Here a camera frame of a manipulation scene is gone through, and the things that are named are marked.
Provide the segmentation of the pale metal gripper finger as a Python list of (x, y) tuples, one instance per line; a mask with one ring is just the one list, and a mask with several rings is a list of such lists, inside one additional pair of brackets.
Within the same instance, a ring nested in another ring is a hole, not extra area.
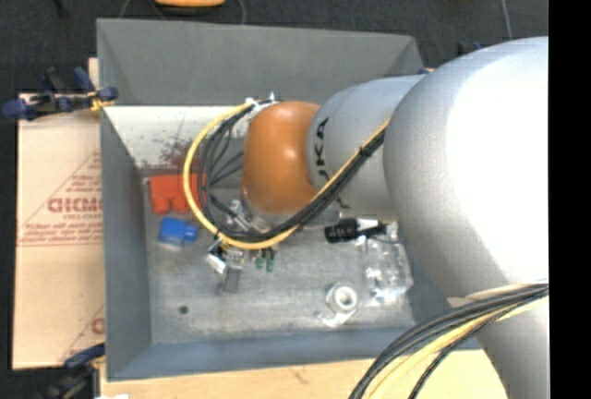
[(244, 251), (232, 248), (222, 255), (223, 272), (220, 283), (222, 294), (236, 294), (244, 269)]
[(215, 242), (209, 247), (206, 261), (215, 272), (224, 273), (226, 267), (225, 250), (220, 242)]

